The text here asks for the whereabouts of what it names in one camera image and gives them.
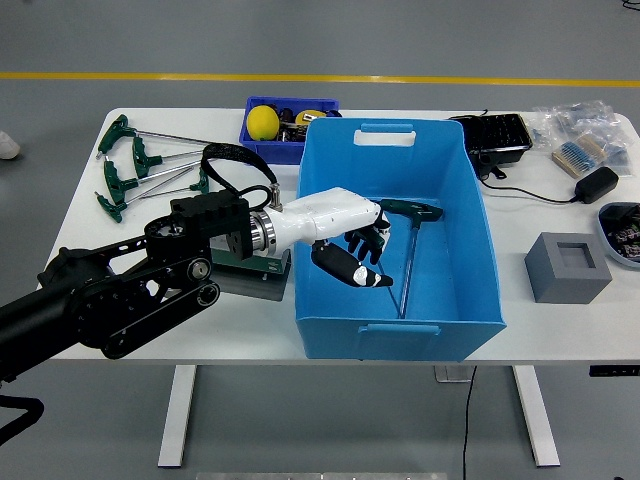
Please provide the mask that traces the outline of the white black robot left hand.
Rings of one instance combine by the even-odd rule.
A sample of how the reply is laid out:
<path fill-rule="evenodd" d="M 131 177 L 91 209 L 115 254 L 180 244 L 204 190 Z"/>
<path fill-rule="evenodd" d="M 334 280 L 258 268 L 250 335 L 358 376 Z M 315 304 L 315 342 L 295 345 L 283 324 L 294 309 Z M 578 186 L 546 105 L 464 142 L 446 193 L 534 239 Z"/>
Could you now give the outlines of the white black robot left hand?
<path fill-rule="evenodd" d="M 332 189 L 298 198 L 263 213 L 264 233 L 254 249 L 278 256 L 297 242 L 312 247 L 312 262 L 352 287 L 390 287 L 393 279 L 362 264 L 379 262 L 391 224 L 380 204 L 349 190 Z"/>

